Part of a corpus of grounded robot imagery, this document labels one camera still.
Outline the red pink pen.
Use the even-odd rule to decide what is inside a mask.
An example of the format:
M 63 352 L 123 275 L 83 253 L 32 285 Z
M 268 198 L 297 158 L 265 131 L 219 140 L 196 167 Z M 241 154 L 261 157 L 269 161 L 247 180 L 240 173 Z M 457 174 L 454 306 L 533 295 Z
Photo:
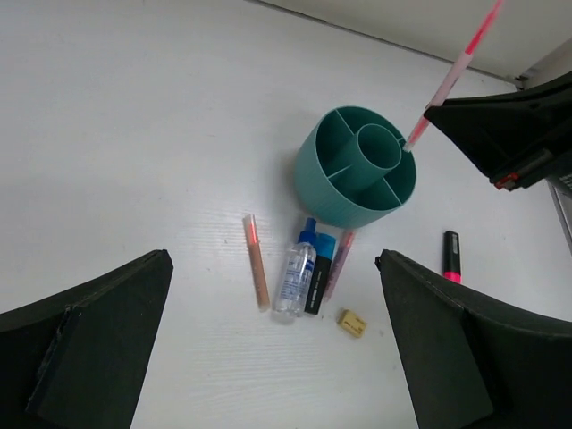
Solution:
M 459 55 L 458 59 L 450 67 L 443 82 L 438 87 L 436 93 L 433 95 L 432 99 L 426 106 L 425 112 L 430 107 L 441 106 L 443 102 L 446 100 L 447 96 L 451 92 L 452 88 L 455 86 L 456 82 L 458 81 L 463 71 L 472 62 L 476 49 L 479 47 L 479 45 L 489 32 L 492 25 L 497 20 L 498 15 L 501 12 L 501 8 L 504 5 L 504 3 L 505 3 L 504 0 L 496 1 L 492 9 L 487 13 L 484 20 L 480 24 L 474 36 L 469 41 L 464 51 Z M 419 120 L 417 121 L 414 129 L 410 132 L 407 138 L 407 141 L 403 147 L 404 151 L 410 152 L 412 150 L 413 146 L 421 138 L 421 136 L 427 129 L 428 125 L 429 121 L 425 118 L 425 115 L 422 114 Z

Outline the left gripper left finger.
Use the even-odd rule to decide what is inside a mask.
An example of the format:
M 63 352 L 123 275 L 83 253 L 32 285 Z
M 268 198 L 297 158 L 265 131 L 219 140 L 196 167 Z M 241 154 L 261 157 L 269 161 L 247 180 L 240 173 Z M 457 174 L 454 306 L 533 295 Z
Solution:
M 153 250 L 1 315 L 3 428 L 129 428 L 173 264 Z

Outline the pink purple pen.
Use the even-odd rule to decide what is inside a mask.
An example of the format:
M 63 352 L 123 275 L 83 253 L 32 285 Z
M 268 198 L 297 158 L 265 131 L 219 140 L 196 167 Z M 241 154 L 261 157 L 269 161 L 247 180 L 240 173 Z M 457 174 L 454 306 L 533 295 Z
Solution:
M 330 269 L 328 283 L 324 292 L 324 301 L 327 302 L 333 294 L 336 284 L 341 275 L 342 268 L 345 264 L 349 251 L 351 249 L 353 240 L 355 238 L 356 232 L 353 230 L 346 230 L 341 236 L 336 254 L 332 261 L 332 266 Z

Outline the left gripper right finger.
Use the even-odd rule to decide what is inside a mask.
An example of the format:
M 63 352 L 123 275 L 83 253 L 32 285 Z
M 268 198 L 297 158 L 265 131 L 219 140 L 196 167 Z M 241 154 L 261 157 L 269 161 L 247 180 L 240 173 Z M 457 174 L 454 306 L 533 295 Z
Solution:
M 375 259 L 421 428 L 569 428 L 571 324 Z

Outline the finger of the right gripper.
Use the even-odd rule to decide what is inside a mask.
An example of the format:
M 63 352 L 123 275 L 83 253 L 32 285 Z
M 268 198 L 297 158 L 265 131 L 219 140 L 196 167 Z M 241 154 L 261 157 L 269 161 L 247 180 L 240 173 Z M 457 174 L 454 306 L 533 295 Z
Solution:
M 497 189 L 571 190 L 571 74 L 534 88 L 447 99 L 424 117 Z

